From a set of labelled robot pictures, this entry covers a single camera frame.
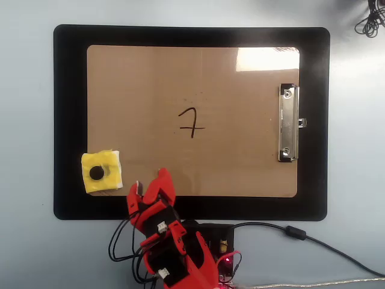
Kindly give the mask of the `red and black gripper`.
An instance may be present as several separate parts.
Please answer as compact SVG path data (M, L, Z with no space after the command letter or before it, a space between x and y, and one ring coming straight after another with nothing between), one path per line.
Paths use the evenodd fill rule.
M161 237L171 236L175 244L183 244L187 234L174 209L176 191L170 172L166 168L149 184L143 197L143 185L136 181L126 197L132 225L145 240L141 244L155 244Z

